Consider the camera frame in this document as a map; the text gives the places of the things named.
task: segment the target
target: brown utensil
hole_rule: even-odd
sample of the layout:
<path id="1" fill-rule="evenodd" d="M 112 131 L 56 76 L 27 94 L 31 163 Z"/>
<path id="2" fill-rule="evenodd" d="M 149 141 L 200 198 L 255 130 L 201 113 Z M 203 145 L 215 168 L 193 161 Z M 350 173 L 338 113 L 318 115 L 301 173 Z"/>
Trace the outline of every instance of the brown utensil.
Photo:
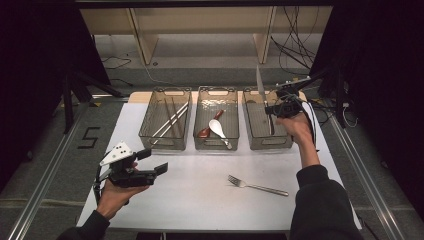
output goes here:
<path id="1" fill-rule="evenodd" d="M 215 117 L 213 119 L 218 120 L 219 117 L 221 117 L 221 115 L 224 113 L 224 110 L 219 110 L 219 112 L 216 113 Z M 199 133 L 197 134 L 197 137 L 199 138 L 207 138 L 209 137 L 209 135 L 211 134 L 211 129 L 209 127 L 204 128 L 202 130 L 199 131 Z"/>

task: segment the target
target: spoon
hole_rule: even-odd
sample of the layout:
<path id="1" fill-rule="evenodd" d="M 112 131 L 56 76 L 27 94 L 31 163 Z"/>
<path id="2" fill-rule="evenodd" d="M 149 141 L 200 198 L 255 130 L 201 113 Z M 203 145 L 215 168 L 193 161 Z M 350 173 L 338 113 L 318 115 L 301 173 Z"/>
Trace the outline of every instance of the spoon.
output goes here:
<path id="1" fill-rule="evenodd" d="M 210 120 L 209 127 L 214 133 L 216 133 L 218 136 L 221 137 L 221 140 L 225 143 L 225 145 L 227 145 L 228 149 L 233 148 L 233 146 L 231 146 L 231 143 L 228 141 L 228 139 L 225 137 L 224 133 L 222 132 L 222 126 L 218 120 L 216 119 Z"/>
<path id="2" fill-rule="evenodd" d="M 215 117 L 213 119 L 218 120 L 219 117 L 221 117 L 221 115 L 224 113 L 224 110 L 219 110 Z M 209 137 L 209 135 L 211 134 L 211 129 L 210 127 L 204 128 L 202 130 L 199 131 L 199 133 L 197 134 L 197 137 L 199 138 L 207 138 Z"/>

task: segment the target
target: white tabletop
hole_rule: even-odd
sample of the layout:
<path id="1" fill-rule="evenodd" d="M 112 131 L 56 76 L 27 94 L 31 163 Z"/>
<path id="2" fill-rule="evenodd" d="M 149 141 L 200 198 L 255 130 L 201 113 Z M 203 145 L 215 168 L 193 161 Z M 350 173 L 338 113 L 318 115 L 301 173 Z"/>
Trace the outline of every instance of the white tabletop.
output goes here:
<path id="1" fill-rule="evenodd" d="M 121 140 L 133 151 L 144 149 L 138 132 L 146 109 L 147 104 L 143 103 L 124 104 L 107 151 Z M 240 106 L 238 150 L 201 152 L 194 147 L 195 115 L 193 105 L 185 151 L 153 150 L 151 157 L 138 162 L 140 170 L 152 170 L 168 162 L 168 172 L 158 176 L 148 190 L 134 196 L 111 220 L 110 228 L 156 232 L 289 230 L 299 189 L 296 173 L 301 169 L 297 145 L 293 144 L 291 149 L 250 150 Z M 319 124 L 315 125 L 321 164 L 328 169 L 331 179 L 342 184 Z M 287 191 L 290 195 L 284 197 L 234 187 L 227 180 L 229 174 L 251 184 Z M 94 209 L 96 201 L 90 190 L 77 226 L 82 226 Z M 356 216 L 355 223 L 360 228 Z"/>

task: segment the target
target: person's left hand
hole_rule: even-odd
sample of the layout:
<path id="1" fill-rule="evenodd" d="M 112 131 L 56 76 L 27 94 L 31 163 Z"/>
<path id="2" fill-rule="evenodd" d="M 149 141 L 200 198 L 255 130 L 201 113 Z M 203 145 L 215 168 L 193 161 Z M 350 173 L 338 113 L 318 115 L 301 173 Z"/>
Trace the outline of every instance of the person's left hand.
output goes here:
<path id="1" fill-rule="evenodd" d="M 107 220 L 110 220 L 132 196 L 143 192 L 148 188 L 149 186 L 121 188 L 113 185 L 109 179 L 106 179 L 102 196 L 96 211 L 103 215 Z"/>

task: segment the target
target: silver fork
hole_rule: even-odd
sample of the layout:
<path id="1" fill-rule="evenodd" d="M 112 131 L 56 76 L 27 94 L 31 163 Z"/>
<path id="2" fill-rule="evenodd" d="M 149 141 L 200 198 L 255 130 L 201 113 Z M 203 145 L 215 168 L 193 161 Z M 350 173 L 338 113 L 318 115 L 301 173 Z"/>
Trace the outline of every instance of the silver fork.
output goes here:
<path id="1" fill-rule="evenodd" d="M 247 184 L 245 181 L 240 180 L 236 177 L 233 177 L 231 175 L 228 175 L 228 181 L 230 181 L 232 184 L 236 185 L 237 187 L 251 187 L 251 188 L 256 188 L 265 192 L 270 192 L 270 193 L 275 193 L 278 195 L 282 195 L 282 196 L 289 196 L 288 192 L 285 191 L 281 191 L 281 190 L 277 190 L 277 189 L 272 189 L 272 188 L 266 188 L 266 187 L 261 187 L 261 186 L 256 186 L 256 185 L 250 185 Z"/>

